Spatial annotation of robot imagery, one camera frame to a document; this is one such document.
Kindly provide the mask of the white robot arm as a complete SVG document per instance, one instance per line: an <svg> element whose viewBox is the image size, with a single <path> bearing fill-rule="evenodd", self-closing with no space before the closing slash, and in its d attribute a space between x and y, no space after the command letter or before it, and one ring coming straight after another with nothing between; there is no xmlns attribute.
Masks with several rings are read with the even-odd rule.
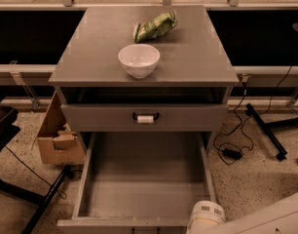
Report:
<svg viewBox="0 0 298 234"><path fill-rule="evenodd" d="M258 212L223 223L222 218L195 205L186 234L298 234L298 192Z"/></svg>

